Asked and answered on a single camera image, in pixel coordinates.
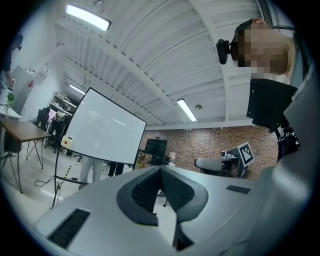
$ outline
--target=black and white marker board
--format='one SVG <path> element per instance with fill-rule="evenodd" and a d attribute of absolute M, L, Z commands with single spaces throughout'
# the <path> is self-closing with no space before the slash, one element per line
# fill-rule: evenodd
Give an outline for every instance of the black and white marker board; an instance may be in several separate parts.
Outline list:
<path fill-rule="evenodd" d="M 146 122 L 89 88 L 77 107 L 66 137 L 81 155 L 133 164 Z"/>
<path fill-rule="evenodd" d="M 240 146 L 237 146 L 237 148 L 239 150 L 240 157 L 244 167 L 248 166 L 250 163 L 254 161 L 255 157 L 254 157 L 254 154 L 252 153 L 249 142 L 245 142 Z"/>

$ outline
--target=black rectangular slot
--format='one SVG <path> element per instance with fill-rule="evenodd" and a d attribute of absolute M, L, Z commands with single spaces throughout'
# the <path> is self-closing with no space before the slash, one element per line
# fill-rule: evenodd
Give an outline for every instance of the black rectangular slot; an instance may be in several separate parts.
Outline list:
<path fill-rule="evenodd" d="M 90 212 L 76 209 L 60 226 L 48 237 L 56 245 L 66 249 L 72 239 L 81 229 Z"/>
<path fill-rule="evenodd" d="M 234 185 L 230 185 L 226 189 L 234 192 L 242 193 L 242 194 L 248 194 L 251 190 L 251 188 L 247 188 L 243 186 L 234 186 Z"/>

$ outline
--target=whiteboard frame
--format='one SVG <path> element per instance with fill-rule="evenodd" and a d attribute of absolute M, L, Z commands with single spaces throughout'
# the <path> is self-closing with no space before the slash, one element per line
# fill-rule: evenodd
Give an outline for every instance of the whiteboard frame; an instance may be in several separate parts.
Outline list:
<path fill-rule="evenodd" d="M 119 104 L 115 103 L 113 100 L 109 99 L 107 96 L 103 95 L 102 93 L 98 92 L 96 89 L 93 89 L 92 87 L 90 87 L 90 88 L 86 91 L 86 93 L 82 96 L 82 98 L 81 98 L 81 100 L 80 100 L 80 102 L 79 102 L 79 106 L 80 106 L 81 102 L 83 101 L 84 97 L 85 97 L 85 96 L 87 95 L 87 93 L 89 92 L 89 90 L 95 91 L 96 93 L 98 93 L 98 94 L 101 95 L 102 97 L 106 98 L 108 101 L 112 102 L 113 104 L 117 105 L 118 107 L 122 108 L 123 110 L 127 111 L 127 112 L 130 113 L 131 115 L 135 116 L 136 118 L 138 118 L 138 119 L 140 119 L 141 121 L 144 122 L 144 129 L 143 129 L 143 132 L 142 132 L 142 135 L 141 135 L 141 138 L 140 138 L 140 143 L 139 143 L 139 145 L 138 145 L 138 148 L 137 148 L 137 151 L 136 151 L 136 154 L 135 154 L 135 160 L 134 160 L 133 163 L 114 162 L 114 161 L 112 161 L 112 160 L 103 159 L 103 158 L 98 158 L 98 157 L 94 157 L 94 156 L 91 156 L 91 155 L 83 154 L 83 153 L 74 151 L 74 150 L 72 150 L 72 149 L 66 148 L 66 147 L 64 147 L 64 146 L 62 146 L 62 145 L 60 145 L 60 148 L 63 148 L 63 149 L 66 149 L 66 150 L 70 150 L 70 151 L 72 151 L 72 152 L 74 152 L 74 153 L 77 153 L 77 154 L 79 154 L 79 155 L 81 155 L 81 156 L 85 156 L 85 157 L 89 157 L 89 158 L 94 158 L 94 159 L 103 160 L 103 161 L 109 161 L 109 162 L 113 162 L 113 163 L 125 164 L 125 165 L 134 165 L 135 162 L 136 162 L 137 154 L 138 154 L 138 152 L 139 152 L 139 146 L 140 146 L 140 144 L 141 144 L 142 137 L 143 137 L 144 132 L 145 132 L 145 130 L 146 130 L 147 122 L 144 121 L 143 119 L 141 119 L 140 117 L 136 116 L 135 114 L 131 113 L 130 111 L 126 110 L 124 107 L 122 107 L 122 106 L 120 106 Z M 74 116 L 76 115 L 76 112 L 77 112 L 78 109 L 79 109 L 79 107 L 77 107 L 77 108 L 75 109 L 75 112 L 73 113 L 69 124 L 71 124 L 72 119 L 73 119 Z"/>

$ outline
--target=wooden table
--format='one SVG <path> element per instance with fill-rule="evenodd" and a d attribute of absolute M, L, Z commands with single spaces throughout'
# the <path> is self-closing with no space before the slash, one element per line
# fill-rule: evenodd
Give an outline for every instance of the wooden table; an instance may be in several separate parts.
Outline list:
<path fill-rule="evenodd" d="M 37 127 L 36 125 L 34 125 L 31 122 L 21 122 L 18 120 L 13 120 L 13 119 L 8 119 L 8 118 L 0 118 L 0 126 L 2 127 L 2 131 L 1 131 L 1 139 L 0 139 L 0 153 L 3 151 L 3 147 L 4 147 L 4 139 L 5 139 L 5 134 L 6 132 L 8 134 L 10 134 L 12 136 L 12 138 L 15 140 L 15 142 L 17 144 L 22 144 L 24 142 L 31 142 L 34 141 L 34 146 L 36 153 L 38 155 L 40 164 L 42 166 L 42 169 L 44 168 L 43 165 L 43 143 L 41 143 L 41 159 L 40 160 L 40 156 L 38 154 L 38 149 L 37 149 L 37 143 L 39 140 L 43 140 L 45 138 L 48 138 L 51 136 L 51 134 L 45 132 L 44 130 L 40 129 L 39 127 Z M 0 167 L 1 167 L 1 171 L 6 163 L 8 157 L 5 158 L 3 165 L 1 165 L 1 160 L 0 160 Z M 17 169 L 18 169 L 18 181 L 17 178 L 15 179 L 17 182 L 17 185 L 20 189 L 20 192 L 22 193 L 22 189 L 21 189 L 21 182 L 20 182 L 20 171 L 19 171 L 19 152 L 17 152 Z"/>

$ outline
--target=black cable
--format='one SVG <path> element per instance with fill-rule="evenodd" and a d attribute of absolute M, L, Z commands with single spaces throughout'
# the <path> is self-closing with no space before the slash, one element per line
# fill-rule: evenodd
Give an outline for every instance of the black cable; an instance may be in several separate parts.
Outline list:
<path fill-rule="evenodd" d="M 54 180 L 54 179 L 55 179 L 55 176 L 52 175 L 52 176 L 49 178 L 48 181 L 36 180 L 36 181 L 34 182 L 34 185 L 36 185 L 37 187 L 43 187 L 44 185 L 46 185 L 47 183 L 49 183 L 50 181 L 52 181 L 52 180 Z M 43 184 L 42 184 L 42 185 L 37 185 L 37 184 L 36 184 L 37 182 L 42 182 Z"/>

